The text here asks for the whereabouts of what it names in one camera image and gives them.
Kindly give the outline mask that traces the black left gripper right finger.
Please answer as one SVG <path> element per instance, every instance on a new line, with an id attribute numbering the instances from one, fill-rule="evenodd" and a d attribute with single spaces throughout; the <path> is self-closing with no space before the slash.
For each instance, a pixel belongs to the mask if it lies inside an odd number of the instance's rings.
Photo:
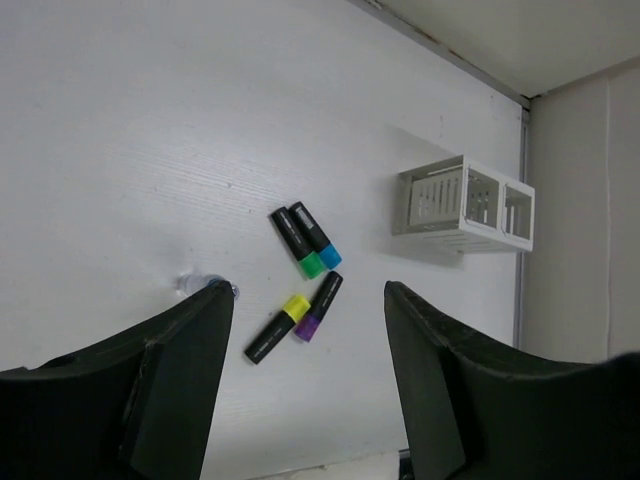
<path id="1" fill-rule="evenodd" d="M 418 479 L 635 479 L 639 356 L 544 359 L 450 317 L 398 281 L 387 335 Z"/>

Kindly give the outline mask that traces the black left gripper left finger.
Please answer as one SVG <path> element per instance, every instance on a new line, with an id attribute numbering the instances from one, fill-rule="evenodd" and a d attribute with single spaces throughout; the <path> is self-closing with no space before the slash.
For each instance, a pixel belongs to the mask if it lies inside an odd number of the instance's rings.
<path id="1" fill-rule="evenodd" d="M 5 479 L 196 479 L 234 294 L 207 285 L 89 347 L 1 375 Z"/>

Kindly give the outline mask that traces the yellow cap highlighter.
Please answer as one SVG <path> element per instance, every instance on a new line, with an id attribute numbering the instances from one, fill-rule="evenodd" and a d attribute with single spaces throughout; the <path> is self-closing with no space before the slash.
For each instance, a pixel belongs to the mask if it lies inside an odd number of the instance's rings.
<path id="1" fill-rule="evenodd" d="M 244 350 L 247 359 L 258 365 L 300 322 L 310 307 L 311 304 L 306 297 L 293 295 Z"/>

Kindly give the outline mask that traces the purple cap highlighter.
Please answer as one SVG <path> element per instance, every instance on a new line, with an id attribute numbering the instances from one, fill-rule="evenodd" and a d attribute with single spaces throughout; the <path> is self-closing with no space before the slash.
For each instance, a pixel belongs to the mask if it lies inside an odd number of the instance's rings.
<path id="1" fill-rule="evenodd" d="M 298 323 L 294 334 L 304 342 L 309 342 L 324 320 L 341 285 L 343 277 L 336 271 L 330 271 L 318 287 L 311 301 L 311 307 Z"/>

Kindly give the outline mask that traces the blue cap highlighter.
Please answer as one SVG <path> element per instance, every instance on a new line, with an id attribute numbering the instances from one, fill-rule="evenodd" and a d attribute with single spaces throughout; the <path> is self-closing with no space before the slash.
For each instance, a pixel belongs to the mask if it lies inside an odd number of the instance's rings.
<path id="1" fill-rule="evenodd" d="M 324 266 L 334 270 L 342 262 L 342 257 L 304 203 L 294 203 L 289 207 L 289 213 Z"/>

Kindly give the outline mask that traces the white slotted organizer box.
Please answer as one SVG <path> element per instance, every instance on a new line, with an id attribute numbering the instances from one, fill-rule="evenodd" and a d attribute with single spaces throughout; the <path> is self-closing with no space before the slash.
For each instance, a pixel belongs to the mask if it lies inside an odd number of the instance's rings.
<path id="1" fill-rule="evenodd" d="M 460 155 L 397 176 L 392 235 L 459 254 L 530 252 L 535 189 Z"/>

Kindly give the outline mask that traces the green cap highlighter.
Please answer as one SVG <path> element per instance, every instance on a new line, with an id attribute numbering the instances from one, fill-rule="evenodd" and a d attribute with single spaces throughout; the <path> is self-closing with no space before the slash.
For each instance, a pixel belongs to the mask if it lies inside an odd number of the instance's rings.
<path id="1" fill-rule="evenodd" d="M 281 207 L 270 218 L 303 274 L 308 279 L 321 275 L 325 271 L 324 264 L 302 235 L 288 209 Z"/>

